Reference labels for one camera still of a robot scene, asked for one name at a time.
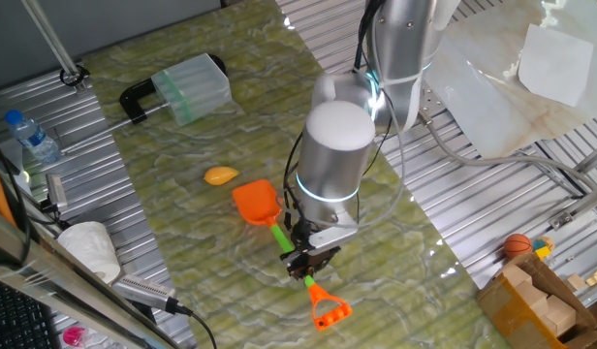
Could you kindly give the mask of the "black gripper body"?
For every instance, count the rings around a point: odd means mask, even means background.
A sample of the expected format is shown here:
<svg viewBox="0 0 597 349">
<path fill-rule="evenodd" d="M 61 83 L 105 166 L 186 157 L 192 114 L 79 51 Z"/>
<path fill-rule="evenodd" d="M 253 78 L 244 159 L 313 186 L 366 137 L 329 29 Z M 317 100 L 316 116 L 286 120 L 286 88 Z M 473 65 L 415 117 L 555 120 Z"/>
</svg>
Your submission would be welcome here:
<svg viewBox="0 0 597 349">
<path fill-rule="evenodd" d="M 295 244 L 297 251 L 294 265 L 326 265 L 341 250 L 340 247 L 333 247 L 324 252 L 318 252 L 310 255 L 309 251 L 314 246 L 309 242 L 309 238 L 315 233 L 316 226 L 306 220 L 300 220 L 293 226 L 291 240 Z"/>
</svg>

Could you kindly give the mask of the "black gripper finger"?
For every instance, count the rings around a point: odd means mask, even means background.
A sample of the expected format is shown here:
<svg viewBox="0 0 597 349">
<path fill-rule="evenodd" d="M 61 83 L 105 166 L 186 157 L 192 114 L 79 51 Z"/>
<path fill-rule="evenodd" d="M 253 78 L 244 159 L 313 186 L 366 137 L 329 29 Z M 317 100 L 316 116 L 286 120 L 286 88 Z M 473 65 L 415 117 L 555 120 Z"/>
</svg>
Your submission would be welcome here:
<svg viewBox="0 0 597 349">
<path fill-rule="evenodd" d="M 335 254 L 336 250 L 330 249 L 318 255 L 309 255 L 307 259 L 306 274 L 308 276 L 313 276 L 316 272 L 322 270 L 329 264 L 330 260 L 335 256 Z"/>
<path fill-rule="evenodd" d="M 309 256 L 306 253 L 286 252 L 280 255 L 280 260 L 288 274 L 295 280 L 302 280 L 309 274 Z"/>
</svg>

